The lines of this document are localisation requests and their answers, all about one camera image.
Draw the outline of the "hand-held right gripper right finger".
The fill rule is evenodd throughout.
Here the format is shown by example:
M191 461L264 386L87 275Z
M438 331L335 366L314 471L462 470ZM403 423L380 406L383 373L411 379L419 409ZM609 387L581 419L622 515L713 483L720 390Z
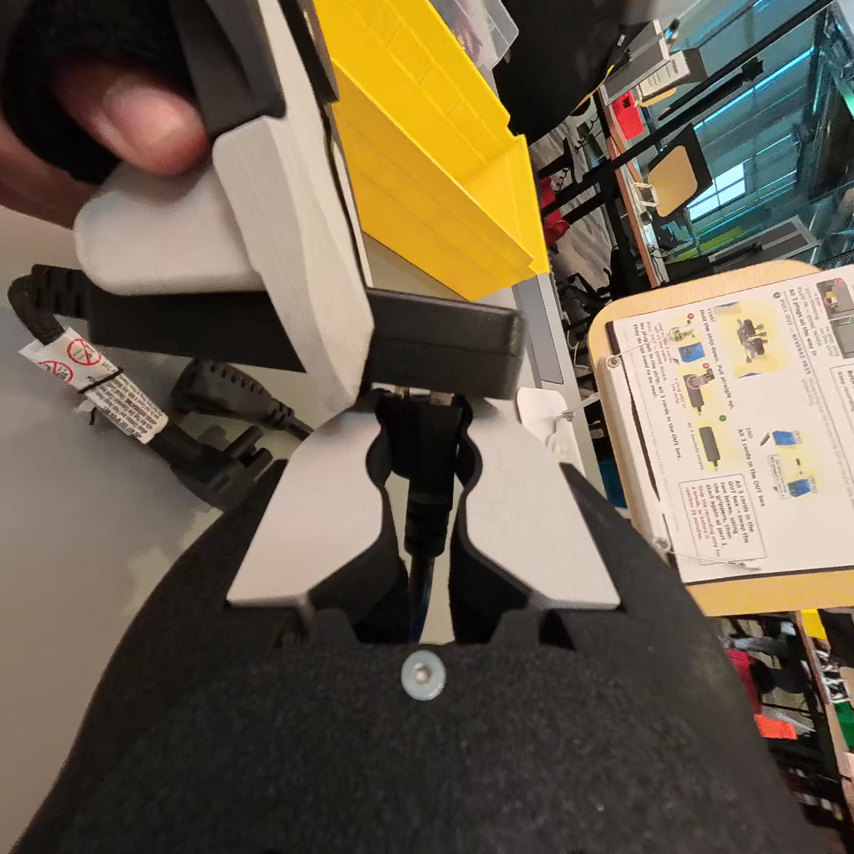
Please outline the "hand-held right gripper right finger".
M620 606L567 474L576 470L505 410L464 401L448 580L454 640L490 640L508 612Z

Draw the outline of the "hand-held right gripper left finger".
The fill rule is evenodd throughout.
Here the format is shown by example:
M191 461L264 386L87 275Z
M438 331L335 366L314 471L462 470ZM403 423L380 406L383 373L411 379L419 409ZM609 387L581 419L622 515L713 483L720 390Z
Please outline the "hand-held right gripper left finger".
M386 487L383 392L369 392L293 452L227 594L233 607L285 607L304 623L343 611L361 622L397 584L402 561Z

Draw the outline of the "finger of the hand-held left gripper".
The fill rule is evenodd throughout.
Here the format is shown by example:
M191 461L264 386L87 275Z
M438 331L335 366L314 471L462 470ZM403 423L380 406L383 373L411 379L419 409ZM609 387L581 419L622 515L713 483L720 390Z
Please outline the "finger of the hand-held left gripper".
M123 163L73 224L82 272L117 295L262 290L211 162L174 177Z
M293 349L327 412L359 395L375 324L354 194L279 2L259 3L285 101L213 143L213 167Z

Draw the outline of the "black power strip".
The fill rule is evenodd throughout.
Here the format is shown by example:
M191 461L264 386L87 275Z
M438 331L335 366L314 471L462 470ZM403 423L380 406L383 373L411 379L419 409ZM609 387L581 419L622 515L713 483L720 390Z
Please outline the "black power strip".
M374 290L365 383L509 400L525 352L524 316L504 307ZM91 284L85 319L96 344L247 367L304 372L261 292L119 296Z

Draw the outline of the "grey desk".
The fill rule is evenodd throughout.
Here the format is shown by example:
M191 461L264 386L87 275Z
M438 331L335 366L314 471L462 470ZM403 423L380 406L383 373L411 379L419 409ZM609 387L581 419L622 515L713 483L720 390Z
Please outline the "grey desk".
M20 355L5 301L33 264L76 267L67 230L2 209L2 852L44 801L139 607L219 518L159 459L75 413Z

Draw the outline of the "person's left hand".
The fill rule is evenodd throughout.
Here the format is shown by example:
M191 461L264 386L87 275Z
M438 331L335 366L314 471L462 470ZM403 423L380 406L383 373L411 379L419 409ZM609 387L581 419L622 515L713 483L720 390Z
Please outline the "person's left hand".
M75 58L53 72L49 84L73 123L141 172L175 177L208 154L197 109L154 73L126 62ZM3 208L69 229L94 192L40 160L2 117Z

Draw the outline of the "yellow plastic bin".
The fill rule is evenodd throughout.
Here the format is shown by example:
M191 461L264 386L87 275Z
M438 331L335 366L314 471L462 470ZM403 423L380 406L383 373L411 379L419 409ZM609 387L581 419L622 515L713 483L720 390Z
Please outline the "yellow plastic bin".
M528 144L434 6L314 6L362 230L468 301L549 273Z

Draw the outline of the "wooden sign board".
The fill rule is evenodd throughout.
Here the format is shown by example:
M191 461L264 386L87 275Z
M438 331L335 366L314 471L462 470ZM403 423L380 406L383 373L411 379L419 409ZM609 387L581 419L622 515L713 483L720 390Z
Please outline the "wooden sign board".
M592 371L628 506L628 520L646 544L667 563L675 555L671 552L670 536L649 477L621 357L612 351L609 324L817 272L816 267L805 262L783 260L723 272L693 282L660 285L609 304L592 322L588 334ZM687 589L707 616L827 609L852 604L853 570L847 566L727 577L710 582L692 582Z

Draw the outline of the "printed instruction sheet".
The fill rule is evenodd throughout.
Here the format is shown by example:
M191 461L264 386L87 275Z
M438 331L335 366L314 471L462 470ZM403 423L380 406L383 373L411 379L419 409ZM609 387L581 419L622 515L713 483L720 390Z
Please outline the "printed instruction sheet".
M624 488L689 585L852 568L852 265L605 322Z

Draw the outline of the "clear plastic container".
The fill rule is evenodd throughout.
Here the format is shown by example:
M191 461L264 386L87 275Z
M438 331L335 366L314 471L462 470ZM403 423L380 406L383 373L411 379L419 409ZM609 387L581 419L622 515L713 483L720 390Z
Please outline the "clear plastic container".
M518 38L501 1L431 1L445 25L480 70L493 70Z

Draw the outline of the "dark cloth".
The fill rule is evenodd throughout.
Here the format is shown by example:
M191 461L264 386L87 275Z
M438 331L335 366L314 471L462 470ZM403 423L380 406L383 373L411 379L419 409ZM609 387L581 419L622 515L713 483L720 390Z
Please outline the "dark cloth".
M504 1L518 28L493 75L515 136L534 144L604 81L646 26L649 2Z

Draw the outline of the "tan-backed chair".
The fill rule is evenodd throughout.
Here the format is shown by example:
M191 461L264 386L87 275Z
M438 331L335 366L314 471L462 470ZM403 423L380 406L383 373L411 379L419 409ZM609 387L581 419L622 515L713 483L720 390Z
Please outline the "tan-backed chair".
M647 184L655 190L655 225L676 219L713 184L710 168L693 125L686 125L649 163Z

